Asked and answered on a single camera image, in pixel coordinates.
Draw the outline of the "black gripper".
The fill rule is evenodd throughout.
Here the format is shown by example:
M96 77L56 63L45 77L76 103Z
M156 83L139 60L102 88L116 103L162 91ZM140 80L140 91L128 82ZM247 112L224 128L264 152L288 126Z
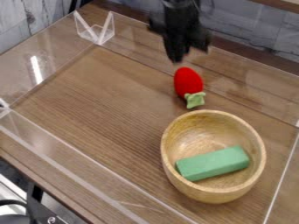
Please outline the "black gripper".
M180 63L190 48L208 51L211 32L200 21L202 0L162 0L163 10L151 11L148 30L163 37L172 63Z

